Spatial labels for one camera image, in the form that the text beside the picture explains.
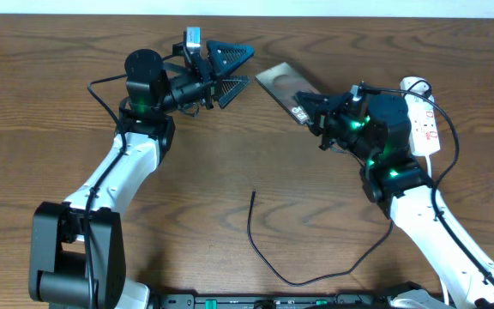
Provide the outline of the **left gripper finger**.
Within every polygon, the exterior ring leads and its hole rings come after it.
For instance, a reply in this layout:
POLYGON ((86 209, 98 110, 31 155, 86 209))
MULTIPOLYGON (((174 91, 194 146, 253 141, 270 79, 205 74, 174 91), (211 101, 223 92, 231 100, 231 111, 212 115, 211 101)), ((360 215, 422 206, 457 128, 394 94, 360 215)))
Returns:
POLYGON ((225 109, 249 84, 248 76, 229 76, 223 79, 217 99, 219 107, 225 109))
POLYGON ((215 40, 207 42, 208 59, 217 77, 228 77, 255 54, 251 45, 230 44, 215 40))

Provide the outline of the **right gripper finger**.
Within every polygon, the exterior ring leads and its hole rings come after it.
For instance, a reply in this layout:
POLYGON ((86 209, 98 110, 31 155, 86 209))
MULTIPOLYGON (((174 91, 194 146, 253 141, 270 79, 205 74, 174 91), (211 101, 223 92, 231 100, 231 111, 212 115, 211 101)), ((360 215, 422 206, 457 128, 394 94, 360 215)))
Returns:
POLYGON ((340 113, 346 108, 346 104, 353 98, 353 94, 315 94, 309 92, 297 92, 295 100, 308 114, 340 113))
POLYGON ((325 136, 328 131, 328 112, 316 110, 310 115, 309 131, 314 136, 325 136))

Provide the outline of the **Galaxy S25 Ultra smartphone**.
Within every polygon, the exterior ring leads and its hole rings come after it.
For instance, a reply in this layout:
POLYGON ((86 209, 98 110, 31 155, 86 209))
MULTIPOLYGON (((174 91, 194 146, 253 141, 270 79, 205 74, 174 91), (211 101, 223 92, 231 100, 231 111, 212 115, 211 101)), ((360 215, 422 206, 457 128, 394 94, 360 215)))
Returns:
POLYGON ((289 63, 283 62, 256 75, 257 82, 298 124, 307 124, 310 118, 297 102, 297 92, 320 94, 310 82, 289 63))

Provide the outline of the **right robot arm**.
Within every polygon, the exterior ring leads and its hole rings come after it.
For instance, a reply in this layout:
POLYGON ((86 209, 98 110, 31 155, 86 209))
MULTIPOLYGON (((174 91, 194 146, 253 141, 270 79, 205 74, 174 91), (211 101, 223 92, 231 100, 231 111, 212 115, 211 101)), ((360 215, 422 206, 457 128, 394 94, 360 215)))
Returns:
POLYGON ((370 201, 420 249, 458 308, 494 308, 494 262, 475 243, 444 202, 438 186, 410 146, 414 115, 411 91, 364 83, 341 95, 297 92, 310 132, 352 153, 364 165, 370 201))

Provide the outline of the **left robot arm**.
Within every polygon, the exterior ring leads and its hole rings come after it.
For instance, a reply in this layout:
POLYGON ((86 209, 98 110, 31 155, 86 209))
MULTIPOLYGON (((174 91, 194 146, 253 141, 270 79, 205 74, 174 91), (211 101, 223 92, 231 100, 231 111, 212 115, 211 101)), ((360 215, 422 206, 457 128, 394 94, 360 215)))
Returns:
POLYGON ((150 49, 124 63, 127 96, 111 114, 116 129, 105 159, 61 203, 42 203, 33 215, 28 292, 52 308, 147 308, 150 288, 129 279, 122 219, 144 180, 171 148, 172 114, 195 116, 226 107, 249 84, 238 68, 250 45, 192 39, 172 48, 176 65, 150 49))

